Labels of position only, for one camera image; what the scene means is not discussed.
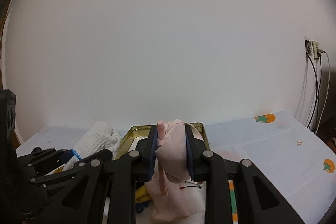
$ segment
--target triangular cutout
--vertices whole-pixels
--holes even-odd
[[[272,192],[266,187],[259,177],[253,176],[253,182],[257,190],[257,195],[262,210],[267,210],[279,205],[277,198],[272,194]]]
[[[82,202],[89,176],[84,176],[62,200],[62,206],[77,210]]]

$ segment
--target metal tray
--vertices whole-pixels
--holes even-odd
[[[200,122],[192,122],[191,123],[201,134],[205,147],[209,150],[209,142],[207,135],[205,133],[205,129],[202,123]],[[151,126],[133,126],[131,129],[127,132],[127,134],[124,136],[124,138],[121,140],[120,147],[117,153],[117,158],[120,158],[123,154],[126,154],[130,147],[135,147],[136,143],[143,138],[139,137],[148,137],[149,130],[151,129]]]

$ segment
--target white cable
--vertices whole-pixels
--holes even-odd
[[[317,134],[317,130],[319,130],[322,114],[323,114],[323,111],[324,111],[324,108],[325,108],[326,102],[327,102],[328,91],[329,91],[329,83],[330,83],[330,61],[329,61],[329,56],[328,56],[328,54],[325,51],[323,51],[321,49],[319,49],[319,52],[324,52],[327,55],[327,58],[328,58],[328,85],[327,85],[327,93],[325,95],[324,105],[323,105],[322,112],[321,112],[321,115],[320,115],[319,123],[317,124],[317,128],[316,128],[315,134]]]

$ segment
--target thin black wire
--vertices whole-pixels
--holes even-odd
[[[321,80],[322,80],[322,61],[320,58],[320,83],[319,83],[319,92],[317,97],[317,109],[316,109],[316,120],[315,120],[315,130],[317,128],[317,121],[319,119],[319,104],[320,104],[320,88],[321,88]]]
[[[310,128],[311,120],[313,119],[313,117],[314,117],[314,113],[315,113],[315,108],[316,108],[316,104],[317,104],[317,99],[318,99],[318,97],[319,97],[319,83],[318,83],[318,81],[317,81],[317,74],[316,74],[316,70],[315,70],[313,61],[311,60],[311,58],[310,58],[310,56],[309,56],[308,54],[307,54],[307,57],[309,58],[310,63],[311,63],[311,65],[313,66],[314,74],[315,74],[315,83],[316,83],[316,96],[315,96],[314,109],[313,109],[313,113],[311,114],[311,117],[310,117],[310,120],[309,120],[309,124],[308,124],[308,126],[307,126],[307,128]]]

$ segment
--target electrical outlet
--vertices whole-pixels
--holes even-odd
[[[318,60],[319,57],[317,55],[317,49],[320,48],[320,44],[316,41],[313,41],[313,54],[314,54],[314,60]]]
[[[305,39],[304,42],[306,45],[306,54],[308,54],[309,56],[312,56],[313,55],[313,42],[308,39]]]

